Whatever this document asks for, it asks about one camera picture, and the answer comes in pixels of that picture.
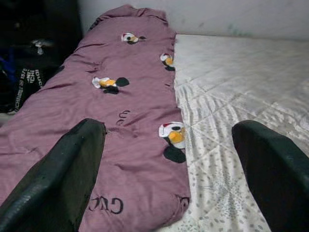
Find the white mattress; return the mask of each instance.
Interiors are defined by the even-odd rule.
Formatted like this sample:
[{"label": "white mattress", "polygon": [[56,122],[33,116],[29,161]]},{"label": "white mattress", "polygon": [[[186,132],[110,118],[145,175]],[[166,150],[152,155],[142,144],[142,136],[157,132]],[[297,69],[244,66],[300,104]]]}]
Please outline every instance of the white mattress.
[{"label": "white mattress", "polygon": [[192,201],[183,219],[161,232],[270,231],[249,192],[231,128],[259,121],[308,155],[308,51],[305,42],[177,36],[175,90]]}]

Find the white wall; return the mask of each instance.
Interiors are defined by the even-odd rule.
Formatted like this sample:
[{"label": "white wall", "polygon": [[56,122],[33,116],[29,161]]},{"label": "white wall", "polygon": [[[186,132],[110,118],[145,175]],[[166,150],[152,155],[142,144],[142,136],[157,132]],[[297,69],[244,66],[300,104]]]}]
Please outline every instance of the white wall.
[{"label": "white wall", "polygon": [[178,33],[309,40],[309,0],[79,0],[84,32],[126,3],[166,11]]}]

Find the cartoon duck print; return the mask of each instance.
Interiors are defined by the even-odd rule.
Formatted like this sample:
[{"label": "cartoon duck print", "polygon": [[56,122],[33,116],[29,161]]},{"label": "cartoon duck print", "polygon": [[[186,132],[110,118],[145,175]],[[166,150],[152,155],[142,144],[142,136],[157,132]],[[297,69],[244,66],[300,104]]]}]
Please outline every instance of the cartoon duck print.
[{"label": "cartoon duck print", "polygon": [[168,71],[175,71],[175,68],[173,66],[173,58],[172,58],[171,55],[169,55],[167,53],[163,53],[160,56],[160,60],[165,65],[165,69],[166,70],[168,70]]},{"label": "cartoon duck print", "polygon": [[144,36],[136,37],[135,35],[129,32],[123,33],[121,36],[121,41],[127,42],[128,44],[136,44],[139,40],[144,40],[144,39],[146,39],[146,37]]},{"label": "cartoon duck print", "polygon": [[118,94],[118,87],[129,85],[129,81],[125,77],[119,77],[116,81],[108,77],[99,79],[97,77],[92,79],[92,84],[96,88],[103,88],[104,93]]},{"label": "cartoon duck print", "polygon": [[184,125],[182,122],[169,122],[159,127],[159,136],[167,141],[169,146],[164,150],[164,157],[176,162],[185,162]]}]

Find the black bag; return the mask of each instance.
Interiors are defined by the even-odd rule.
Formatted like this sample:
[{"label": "black bag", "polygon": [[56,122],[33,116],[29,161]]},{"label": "black bag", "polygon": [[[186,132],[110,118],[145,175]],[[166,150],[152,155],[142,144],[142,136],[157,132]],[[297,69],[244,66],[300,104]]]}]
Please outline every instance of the black bag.
[{"label": "black bag", "polygon": [[43,69],[17,69],[15,110],[18,111],[31,94],[42,88],[46,82],[55,74],[56,70],[57,67],[48,67]]}]

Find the purple blanket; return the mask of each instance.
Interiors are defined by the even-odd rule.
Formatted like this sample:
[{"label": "purple blanket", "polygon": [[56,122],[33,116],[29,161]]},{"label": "purple blanket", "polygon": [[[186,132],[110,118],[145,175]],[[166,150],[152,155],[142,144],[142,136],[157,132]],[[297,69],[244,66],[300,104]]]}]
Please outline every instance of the purple blanket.
[{"label": "purple blanket", "polygon": [[174,43],[164,12],[125,5],[101,15],[60,72],[0,128],[0,203],[87,117],[108,134],[79,231],[147,232],[179,220],[190,190]]}]

